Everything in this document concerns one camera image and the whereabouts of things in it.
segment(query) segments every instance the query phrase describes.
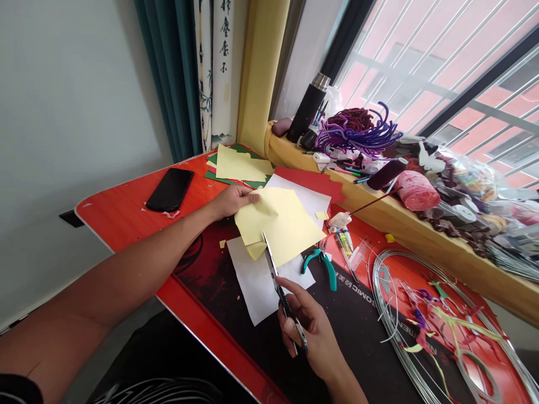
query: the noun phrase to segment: black phone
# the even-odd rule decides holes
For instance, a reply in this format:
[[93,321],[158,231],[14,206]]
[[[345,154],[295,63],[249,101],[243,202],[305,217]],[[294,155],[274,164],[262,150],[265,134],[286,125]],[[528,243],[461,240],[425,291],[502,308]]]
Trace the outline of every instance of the black phone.
[[146,202],[148,209],[156,212],[175,212],[180,208],[194,172],[169,168],[156,190]]

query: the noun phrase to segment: teal pliers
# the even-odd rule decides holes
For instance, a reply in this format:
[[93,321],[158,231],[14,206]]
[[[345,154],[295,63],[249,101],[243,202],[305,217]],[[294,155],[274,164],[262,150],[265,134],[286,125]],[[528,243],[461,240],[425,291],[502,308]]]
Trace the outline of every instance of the teal pliers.
[[313,253],[305,258],[305,262],[303,263],[303,269],[302,274],[305,273],[307,270],[307,265],[309,262],[315,258],[318,257],[318,259],[322,259],[322,262],[326,266],[327,274],[330,277],[330,289],[334,292],[337,291],[337,275],[335,274],[335,268],[333,267],[333,264],[329,260],[329,258],[326,255],[326,245],[327,245],[327,239],[325,239],[324,243],[322,244],[322,241],[318,242],[317,248],[314,249]]

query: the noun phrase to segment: red desk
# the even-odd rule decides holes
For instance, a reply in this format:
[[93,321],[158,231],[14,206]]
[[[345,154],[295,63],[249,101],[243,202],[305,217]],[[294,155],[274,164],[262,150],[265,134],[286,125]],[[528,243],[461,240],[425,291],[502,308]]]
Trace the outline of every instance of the red desk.
[[[195,173],[181,206],[181,213],[175,219],[168,219],[163,214],[145,210],[144,206],[144,202],[150,197],[167,168],[90,196],[78,204],[75,212],[112,251],[120,251],[200,208],[227,186],[203,177],[208,169],[206,158],[207,155],[202,155],[173,166],[189,169]],[[338,209],[333,205],[334,214]],[[371,245],[377,251],[386,248],[402,248],[397,243],[388,244],[381,233],[356,218],[349,225],[349,229],[355,240],[368,236]],[[343,259],[333,238],[330,238],[328,242],[328,251],[333,254],[334,261],[344,267]],[[406,280],[413,289],[431,288],[427,286],[423,272],[425,272],[424,268],[406,258],[391,258],[391,275],[395,282],[402,279]],[[358,268],[357,276],[364,285],[369,285],[366,265],[363,264]],[[449,290],[447,292],[455,302],[463,304],[456,294]],[[477,304],[487,307],[488,315],[494,319],[495,316],[482,298],[474,292],[470,291],[470,294]],[[169,278],[157,296],[258,400],[264,403],[286,400],[272,380],[186,287]],[[406,302],[404,295],[399,296],[399,301]],[[474,319],[474,322],[482,325],[478,319]],[[529,402],[514,370],[510,366],[499,363],[485,344],[474,342],[466,346],[466,349],[472,350],[487,364],[500,386],[505,402]],[[499,355],[505,358],[501,349],[499,349]],[[475,374],[478,377],[477,367],[468,365],[470,375],[473,377]]]

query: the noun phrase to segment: window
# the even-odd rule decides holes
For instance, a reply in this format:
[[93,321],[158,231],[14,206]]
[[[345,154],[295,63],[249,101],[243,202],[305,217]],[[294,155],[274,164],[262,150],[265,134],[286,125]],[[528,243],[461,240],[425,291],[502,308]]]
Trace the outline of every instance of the window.
[[[385,58],[383,64],[391,66],[391,64],[395,61],[402,49],[402,44],[394,44],[391,47],[391,50],[389,51],[389,54]],[[399,61],[395,64],[394,68],[399,71],[409,72],[413,69],[415,64],[421,59],[423,55],[424,53],[417,49],[408,48],[401,55]],[[438,58],[432,54],[429,54],[427,58],[423,61],[423,63],[420,65],[419,69],[417,69],[417,72],[415,72],[414,76],[428,81],[432,77],[432,75],[436,73],[436,71],[444,64],[444,62],[445,60]],[[376,94],[374,94],[372,100],[374,100],[375,102],[390,100],[387,106],[391,111],[395,113],[400,113],[404,109],[404,107],[406,107],[406,105],[408,105],[408,103],[414,98],[414,96],[418,92],[423,90],[422,87],[416,82],[406,81],[405,83],[403,83],[402,79],[391,75],[385,76],[383,72],[379,72],[371,81],[369,87],[367,87],[367,89],[363,93],[362,98],[368,99],[373,89],[378,86],[378,84],[381,80],[383,80],[384,77],[386,77],[386,81],[378,89]],[[391,98],[391,95],[399,87],[399,85],[399,90]]]
[[452,141],[458,135],[462,133],[462,130],[454,127],[453,125],[444,126],[435,136],[429,139],[433,140],[433,143],[445,146],[448,142]]
[[529,82],[532,78],[537,75],[539,71],[539,55],[531,58],[524,66],[519,70],[515,71],[507,79],[502,81],[499,87],[509,90],[511,92],[517,91],[524,84]]
[[[497,155],[506,152],[510,148],[516,146],[521,141],[526,140],[532,136],[529,132],[520,132],[519,134],[513,136],[511,139],[503,142],[498,147],[495,147],[490,152],[487,153],[489,157],[496,157]],[[509,166],[515,166],[516,164],[522,164],[524,163],[523,160],[528,159],[528,157],[536,154],[539,152],[539,138],[535,138],[532,141],[523,144],[520,146],[517,150],[513,150],[511,153],[509,153],[506,156],[503,156],[500,161],[509,165]]]

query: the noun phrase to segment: black sleeve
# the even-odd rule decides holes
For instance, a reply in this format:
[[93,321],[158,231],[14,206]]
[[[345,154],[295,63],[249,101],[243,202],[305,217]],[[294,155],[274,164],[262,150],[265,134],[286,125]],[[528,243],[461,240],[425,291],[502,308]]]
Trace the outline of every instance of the black sleeve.
[[24,376],[0,374],[0,404],[43,404],[37,384]]

